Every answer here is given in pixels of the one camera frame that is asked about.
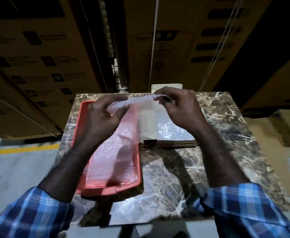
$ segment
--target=left hand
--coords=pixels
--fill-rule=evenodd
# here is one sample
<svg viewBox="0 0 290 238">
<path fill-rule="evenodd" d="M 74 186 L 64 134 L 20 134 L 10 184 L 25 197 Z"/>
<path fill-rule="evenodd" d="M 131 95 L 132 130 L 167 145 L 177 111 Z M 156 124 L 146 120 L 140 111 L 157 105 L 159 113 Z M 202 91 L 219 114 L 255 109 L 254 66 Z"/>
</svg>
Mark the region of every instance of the left hand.
<svg viewBox="0 0 290 238">
<path fill-rule="evenodd" d="M 105 95 L 88 106 L 87 126 L 84 138 L 93 140 L 101 145 L 115 132 L 128 107 L 118 109 L 112 116 L 107 112 L 107 107 L 115 101 L 127 100 L 125 94 Z"/>
</svg>

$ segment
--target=hand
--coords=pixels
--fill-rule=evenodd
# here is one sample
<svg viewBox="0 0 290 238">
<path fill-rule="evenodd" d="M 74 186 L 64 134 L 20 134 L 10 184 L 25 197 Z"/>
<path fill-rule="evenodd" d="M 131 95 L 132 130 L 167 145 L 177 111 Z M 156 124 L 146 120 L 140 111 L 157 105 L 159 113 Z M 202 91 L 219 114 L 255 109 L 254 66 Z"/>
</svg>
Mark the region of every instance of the hand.
<svg viewBox="0 0 290 238">
<path fill-rule="evenodd" d="M 83 138 L 93 140 L 96 145 L 102 144 L 115 132 L 129 106 L 118 109 L 112 116 L 107 107 L 115 101 L 127 100 L 125 94 L 105 95 L 88 106 L 87 126 Z"/>
<path fill-rule="evenodd" d="M 175 100 L 173 104 L 163 97 L 156 99 L 166 108 L 174 124 L 180 128 L 192 133 L 194 128 L 208 124 L 193 90 L 163 87 L 156 90 L 154 94 L 165 94 Z"/>
</svg>

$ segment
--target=right hand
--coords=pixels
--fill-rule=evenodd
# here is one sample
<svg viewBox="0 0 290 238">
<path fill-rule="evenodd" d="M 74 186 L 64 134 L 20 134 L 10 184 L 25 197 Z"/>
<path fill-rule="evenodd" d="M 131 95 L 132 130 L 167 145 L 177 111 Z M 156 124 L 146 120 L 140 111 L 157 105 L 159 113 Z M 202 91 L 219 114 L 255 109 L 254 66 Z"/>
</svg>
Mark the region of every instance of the right hand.
<svg viewBox="0 0 290 238">
<path fill-rule="evenodd" d="M 154 94 L 164 94 L 175 100 L 175 104 L 173 104 L 163 97 L 155 99 L 166 108 L 170 119 L 180 128 L 192 133 L 195 128 L 208 124 L 193 90 L 166 86 L 156 90 Z"/>
</svg>

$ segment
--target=orange tray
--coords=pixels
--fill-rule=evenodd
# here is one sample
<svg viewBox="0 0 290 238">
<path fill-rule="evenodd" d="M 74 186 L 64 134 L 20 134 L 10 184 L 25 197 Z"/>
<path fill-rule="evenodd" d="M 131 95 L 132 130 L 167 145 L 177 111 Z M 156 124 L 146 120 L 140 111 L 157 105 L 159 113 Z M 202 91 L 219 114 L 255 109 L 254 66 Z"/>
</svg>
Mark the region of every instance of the orange tray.
<svg viewBox="0 0 290 238">
<path fill-rule="evenodd" d="M 74 132 L 73 142 L 85 130 L 86 122 L 87 122 L 87 108 L 88 108 L 88 105 L 91 104 L 92 102 L 94 102 L 94 101 L 87 100 L 87 101 L 83 101 L 81 103 L 78 121 L 77 121 L 77 125 L 76 125 L 75 132 Z M 131 118 L 133 119 L 133 125 L 135 125 L 135 127 L 137 128 L 136 108 L 131 106 L 130 110 L 128 111 L 128 113 L 126 115 L 131 115 Z M 137 140 L 135 140 L 135 143 L 132 144 L 131 152 L 133 152 L 132 162 L 133 162 L 133 166 L 134 166 L 133 167 L 134 172 L 138 176 L 137 180 L 135 180 L 133 182 L 128 182 L 128 183 L 121 182 L 120 184 L 118 184 L 117 182 L 115 183 L 115 182 L 111 182 L 109 180 L 99 179 L 99 180 L 94 180 L 94 182 L 92 182 L 94 184 L 91 184 L 91 183 L 88 184 L 87 183 L 87 172 L 83 172 L 81 179 L 80 179 L 80 182 L 79 182 L 79 185 L 77 187 L 76 193 L 81 195 L 81 196 L 85 196 L 85 197 L 107 196 L 107 195 L 116 194 L 117 192 L 127 190 L 127 189 L 130 189 L 132 187 L 139 185 L 141 182 L 141 168 L 140 168 L 140 157 L 139 157 L 139 149 L 138 149 Z M 89 165 L 89 163 L 93 164 L 93 159 L 94 159 L 94 154 L 91 156 L 87 166 Z"/>
</svg>

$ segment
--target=brown marble surface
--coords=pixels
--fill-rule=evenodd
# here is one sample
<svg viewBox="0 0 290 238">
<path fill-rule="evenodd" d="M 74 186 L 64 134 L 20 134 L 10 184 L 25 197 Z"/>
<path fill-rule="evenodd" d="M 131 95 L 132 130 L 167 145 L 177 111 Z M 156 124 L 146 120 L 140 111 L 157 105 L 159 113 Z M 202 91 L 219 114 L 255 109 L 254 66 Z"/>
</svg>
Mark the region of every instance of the brown marble surface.
<svg viewBox="0 0 290 238">
<path fill-rule="evenodd" d="M 69 150 L 78 119 L 80 103 L 96 100 L 103 94 L 78 94 L 65 128 L 58 156 Z M 251 181 L 259 183 L 282 211 L 290 210 L 290 198 L 267 158 L 250 132 L 228 92 L 196 93 L 206 119 L 227 143 L 231 154 Z M 143 181 L 114 196 L 87 200 L 75 195 L 72 224 L 108 226 L 148 223 L 155 219 L 204 219 L 190 204 L 208 188 L 199 147 L 163 150 L 140 145 Z"/>
</svg>

